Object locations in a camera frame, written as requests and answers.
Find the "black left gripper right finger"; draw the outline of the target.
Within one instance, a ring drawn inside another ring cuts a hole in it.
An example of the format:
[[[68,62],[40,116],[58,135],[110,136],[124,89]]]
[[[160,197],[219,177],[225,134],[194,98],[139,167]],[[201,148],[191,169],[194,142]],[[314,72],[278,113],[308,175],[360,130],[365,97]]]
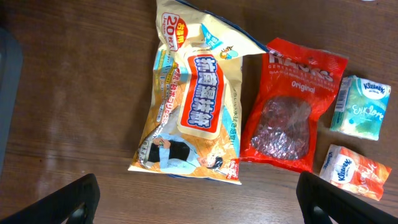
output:
[[[397,224],[396,217],[307,171],[300,174],[296,195],[306,224]]]

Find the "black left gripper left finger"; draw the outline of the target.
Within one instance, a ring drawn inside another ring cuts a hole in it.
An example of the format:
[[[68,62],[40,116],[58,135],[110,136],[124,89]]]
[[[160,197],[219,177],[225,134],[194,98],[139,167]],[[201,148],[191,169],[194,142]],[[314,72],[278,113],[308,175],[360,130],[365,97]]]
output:
[[[93,224],[100,200],[94,174],[86,174],[56,192],[1,220],[15,223]]]

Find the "yellow wipes bag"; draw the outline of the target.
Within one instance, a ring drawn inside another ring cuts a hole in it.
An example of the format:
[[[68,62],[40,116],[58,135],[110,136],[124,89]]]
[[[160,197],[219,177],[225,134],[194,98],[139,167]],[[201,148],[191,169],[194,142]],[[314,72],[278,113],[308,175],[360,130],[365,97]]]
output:
[[[267,47],[186,1],[157,0],[150,110],[129,170],[239,184],[243,58]]]

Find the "orange tissue pack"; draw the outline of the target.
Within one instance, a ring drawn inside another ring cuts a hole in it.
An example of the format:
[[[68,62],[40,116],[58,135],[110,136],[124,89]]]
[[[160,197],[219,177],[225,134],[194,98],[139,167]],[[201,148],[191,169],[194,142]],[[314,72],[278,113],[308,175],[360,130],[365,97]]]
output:
[[[391,168],[346,147],[330,145],[320,178],[345,191],[379,201]]]

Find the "green tissue pack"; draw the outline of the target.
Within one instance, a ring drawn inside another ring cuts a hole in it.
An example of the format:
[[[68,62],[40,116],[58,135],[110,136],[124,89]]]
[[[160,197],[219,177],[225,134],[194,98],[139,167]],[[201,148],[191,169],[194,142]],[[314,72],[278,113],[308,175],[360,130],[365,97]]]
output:
[[[344,77],[338,92],[330,130],[377,141],[391,87],[355,75]]]

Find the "red candy bag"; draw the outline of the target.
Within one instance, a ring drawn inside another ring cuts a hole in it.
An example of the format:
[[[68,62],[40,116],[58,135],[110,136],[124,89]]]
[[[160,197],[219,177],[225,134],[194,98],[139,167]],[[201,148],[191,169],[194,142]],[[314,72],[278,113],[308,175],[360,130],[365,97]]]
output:
[[[348,59],[280,38],[267,49],[239,158],[311,172],[318,120],[338,94]]]

